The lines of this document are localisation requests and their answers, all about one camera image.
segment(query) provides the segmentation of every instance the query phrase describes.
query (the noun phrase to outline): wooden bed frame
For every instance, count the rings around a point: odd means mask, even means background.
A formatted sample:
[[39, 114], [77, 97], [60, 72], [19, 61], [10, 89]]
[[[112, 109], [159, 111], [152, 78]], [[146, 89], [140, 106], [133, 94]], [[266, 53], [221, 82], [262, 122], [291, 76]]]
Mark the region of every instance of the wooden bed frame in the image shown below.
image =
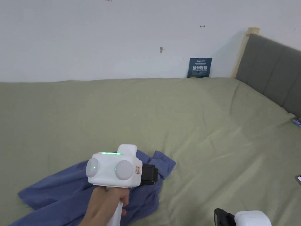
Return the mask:
[[258, 27], [249, 27], [247, 32], [244, 35], [243, 41], [241, 42], [240, 48], [238, 50], [238, 55], [237, 55], [237, 62], [236, 65], [234, 66], [234, 69], [232, 71], [231, 78], [235, 78], [237, 74], [237, 70], [241, 61], [241, 58], [244, 54], [244, 50], [246, 48], [247, 42], [249, 40], [250, 34], [256, 34], [259, 35], [260, 29]]

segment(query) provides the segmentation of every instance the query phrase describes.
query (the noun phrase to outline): gray headboard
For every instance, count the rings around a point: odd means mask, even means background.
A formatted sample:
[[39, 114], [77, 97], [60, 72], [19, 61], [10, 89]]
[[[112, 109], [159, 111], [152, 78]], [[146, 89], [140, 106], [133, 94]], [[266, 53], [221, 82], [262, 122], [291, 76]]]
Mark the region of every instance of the gray headboard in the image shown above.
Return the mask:
[[301, 51], [251, 34], [236, 79], [301, 118]]

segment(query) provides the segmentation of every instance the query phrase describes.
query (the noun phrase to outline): green indicator light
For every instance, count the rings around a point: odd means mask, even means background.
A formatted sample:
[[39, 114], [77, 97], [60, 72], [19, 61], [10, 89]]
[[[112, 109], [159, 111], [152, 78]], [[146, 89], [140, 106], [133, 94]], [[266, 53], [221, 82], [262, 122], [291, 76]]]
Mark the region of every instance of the green indicator light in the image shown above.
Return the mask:
[[102, 154], [123, 155], [123, 154], [121, 154], [121, 153], [111, 153], [111, 152], [102, 152]]

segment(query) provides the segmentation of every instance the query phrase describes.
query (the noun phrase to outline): mattress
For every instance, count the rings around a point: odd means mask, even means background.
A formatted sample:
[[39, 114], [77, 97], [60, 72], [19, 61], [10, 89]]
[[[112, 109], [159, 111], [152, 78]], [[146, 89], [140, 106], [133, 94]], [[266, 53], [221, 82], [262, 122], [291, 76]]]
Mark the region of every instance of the mattress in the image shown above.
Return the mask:
[[159, 209], [133, 225], [214, 225], [215, 208], [301, 222], [301, 129], [238, 80], [0, 83], [0, 108], [3, 225], [31, 211], [21, 189], [127, 143], [177, 162]]

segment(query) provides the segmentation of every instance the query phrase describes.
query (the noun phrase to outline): blue sign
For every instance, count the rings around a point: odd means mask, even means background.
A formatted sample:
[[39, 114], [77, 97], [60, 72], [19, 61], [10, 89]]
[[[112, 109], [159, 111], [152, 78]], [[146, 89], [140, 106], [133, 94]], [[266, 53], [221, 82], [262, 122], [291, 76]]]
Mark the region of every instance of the blue sign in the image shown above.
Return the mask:
[[209, 77], [212, 58], [190, 58], [188, 78]]

